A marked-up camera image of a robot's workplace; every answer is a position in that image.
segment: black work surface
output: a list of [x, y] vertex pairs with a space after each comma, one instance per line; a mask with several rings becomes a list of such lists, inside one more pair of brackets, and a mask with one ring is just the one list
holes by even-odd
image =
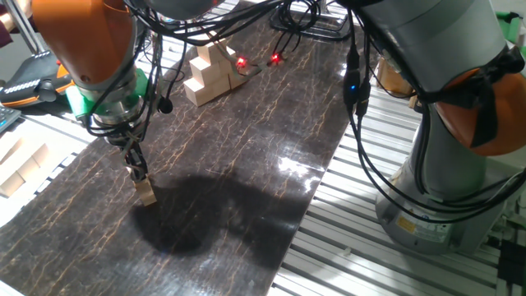
[[[267, 59], [267, 20], [228, 45]], [[348, 125], [347, 52], [305, 38], [201, 108], [178, 86], [142, 144], [158, 204], [99, 139], [0, 229], [0, 280], [26, 296], [264, 295]]]

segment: black cable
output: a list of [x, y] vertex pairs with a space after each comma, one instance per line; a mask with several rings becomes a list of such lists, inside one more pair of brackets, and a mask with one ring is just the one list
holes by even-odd
[[166, 92], [166, 99], [170, 99], [170, 95], [172, 94], [173, 85], [175, 84], [175, 82], [177, 82], [176, 79], [179, 75], [179, 72], [181, 72], [182, 63], [184, 62], [184, 58], [186, 54], [187, 54], [187, 43], [185, 42], [182, 46], [182, 56], [181, 56], [181, 60], [179, 60], [179, 65], [178, 65], [178, 69], [176, 71], [175, 77], [172, 79], [172, 81], [170, 82], [170, 85], [168, 86], [168, 91]]
[[[378, 185], [378, 183], [376, 182], [376, 180], [371, 176], [371, 174], [369, 173], [368, 169], [367, 169], [367, 166], [365, 165], [364, 163], [364, 158], [367, 160], [368, 157], [367, 157], [367, 154], [365, 153], [364, 149], [363, 149], [363, 146], [361, 145], [361, 133], [360, 131], [358, 130], [357, 126], [356, 126], [356, 123], [354, 122], [354, 117], [351, 117], [350, 118], [351, 120], [351, 126], [353, 128], [353, 131], [354, 131], [354, 134], [355, 134], [355, 137], [357, 138], [357, 143], [358, 143], [358, 158], [360, 159], [360, 164], [362, 165], [362, 167], [364, 168], [364, 172], [366, 173], [366, 175], [369, 177], [369, 179], [371, 180], [372, 184], [374, 187], [376, 187], [376, 189], [382, 194], [382, 196], [385, 197], [385, 199], [387, 199], [389, 202], [391, 202], [393, 205], [395, 205], [396, 207], [398, 207], [401, 211], [403, 211], [404, 213], [412, 216], [413, 218], [417, 219], [417, 220], [421, 220], [421, 221], [424, 221], [424, 222], [427, 222], [427, 223], [432, 223], [432, 224], [454, 224], [454, 223], [458, 223], [458, 222], [462, 222], [462, 221], [465, 221], [465, 220], [469, 220], [469, 219], [472, 219], [473, 217], [476, 217], [480, 214], [483, 214], [485, 213], [486, 211], [492, 209], [493, 207], [499, 205], [500, 203], [502, 203], [503, 201], [505, 201], [505, 199], [507, 199], [511, 194], [513, 194], [514, 192], [516, 192], [520, 187], [522, 187], [524, 185], [524, 182], [526, 182], [526, 169], [523, 171], [521, 177], [519, 179], [517, 179], [514, 184], [512, 186], [510, 186], [507, 190], [504, 190], [503, 192], [499, 193], [496, 197], [492, 198], [488, 203], [487, 205], [485, 205], [484, 207], [482, 207], [481, 210], [478, 210], [474, 213], [472, 213], [471, 215], [466, 215], [466, 216], [463, 216], [463, 217], [460, 217], [460, 218], [457, 218], [457, 219], [452, 219], [452, 220], [429, 220], [429, 219], [425, 219], [425, 218], [422, 218], [418, 215], [415, 215], [412, 211], [406, 209], [405, 207], [403, 207], [402, 205], [400, 205], [398, 202], [396, 202], [393, 198], [391, 198], [382, 188], [380, 185]], [[361, 119], [359, 118], [358, 119], [358, 124], [361, 126]]]

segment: small wooden block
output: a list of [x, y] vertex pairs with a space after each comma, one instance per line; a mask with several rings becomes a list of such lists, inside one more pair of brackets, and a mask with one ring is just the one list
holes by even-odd
[[187, 98], [197, 107], [211, 101], [215, 97], [211, 86], [205, 88], [196, 78], [184, 81], [184, 89], [187, 92]]
[[417, 102], [418, 102], [418, 96], [417, 95], [412, 96], [411, 99], [409, 99], [409, 108], [414, 109], [414, 106], [417, 104]]
[[10, 197], [22, 184], [24, 179], [14, 170], [3, 170], [0, 172], [0, 194]]
[[[225, 40], [219, 41], [224, 47], [226, 46]], [[217, 44], [209, 43], [205, 46], [197, 46], [197, 54], [200, 58], [204, 59], [209, 64], [216, 64], [224, 60], [223, 54], [217, 48]]]
[[210, 65], [202, 58], [194, 58], [190, 61], [191, 74], [203, 86], [209, 86], [221, 77], [219, 63]]
[[218, 96], [224, 94], [225, 92], [229, 90], [230, 90], [230, 80], [228, 78], [228, 75], [219, 79], [217, 82], [215, 82], [212, 85], [212, 91], [214, 92], [214, 98], [217, 98]]
[[[227, 46], [227, 51], [230, 57], [237, 58], [236, 52]], [[219, 62], [219, 69], [221, 70], [221, 76], [225, 76], [229, 73], [232, 73], [235, 69], [235, 64], [232, 65], [232, 62], [228, 59], [224, 59], [223, 61]]]
[[17, 172], [22, 176], [24, 181], [29, 182], [34, 173], [38, 172], [39, 169], [39, 164], [37, 164], [33, 157], [30, 157], [20, 166]]
[[25, 181], [30, 180], [33, 173], [40, 169], [39, 164], [32, 157], [38, 148], [39, 146], [36, 146], [34, 143], [26, 142], [0, 166], [0, 170], [9, 171], [14, 169]]
[[155, 198], [154, 194], [154, 189], [151, 187], [151, 183], [148, 178], [138, 183], [134, 182], [133, 184], [135, 185], [137, 193], [139, 193], [139, 198], [141, 199], [143, 205], [149, 206], [157, 202], [157, 199]]
[[410, 95], [413, 92], [412, 86], [384, 58], [380, 60], [378, 79], [387, 90], [395, 93]]
[[234, 89], [238, 88], [241, 84], [247, 82], [247, 81], [244, 81], [244, 80], [241, 80], [241, 79], [237, 78], [235, 76], [235, 74], [233, 74], [233, 73], [228, 74], [228, 79], [230, 80], [230, 89], [231, 90], [234, 90]]
[[49, 157], [49, 148], [45, 143], [39, 144], [39, 147], [33, 152], [33, 159], [36, 160], [39, 166], [45, 164]]
[[24, 138], [12, 132], [6, 132], [0, 138], [0, 164], [13, 155], [24, 144]]

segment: orange object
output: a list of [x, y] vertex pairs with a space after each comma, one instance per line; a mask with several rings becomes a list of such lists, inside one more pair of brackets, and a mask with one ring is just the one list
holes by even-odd
[[[464, 79], [473, 74], [464, 75]], [[476, 148], [470, 146], [477, 125], [478, 108], [464, 109], [443, 102], [436, 103], [436, 109], [451, 134], [478, 155], [505, 155], [526, 146], [526, 78], [521, 74], [505, 75], [493, 85], [493, 90], [498, 117], [497, 136]]]
[[33, 0], [35, 24], [77, 84], [109, 79], [134, 38], [122, 0], [105, 1]]
[[401, 95], [411, 95], [413, 88], [389, 63], [382, 58], [378, 67], [378, 80], [386, 90]]
[[[65, 86], [62, 86], [62, 87], [59, 87], [56, 89], [56, 91], [58, 93], [62, 93], [63, 91], [66, 91], [66, 89], [70, 86], [74, 86], [75, 85], [75, 82], [71, 82], [70, 84], [68, 85], [65, 85]], [[22, 100], [19, 100], [19, 101], [16, 101], [16, 102], [11, 102], [11, 103], [2, 103], [2, 105], [8, 107], [8, 108], [16, 108], [16, 107], [20, 107], [20, 106], [25, 106], [27, 104], [31, 104], [33, 102], [35, 102], [37, 99], [39, 99], [39, 97], [31, 97], [31, 98], [28, 98], [28, 99], [22, 99]]]

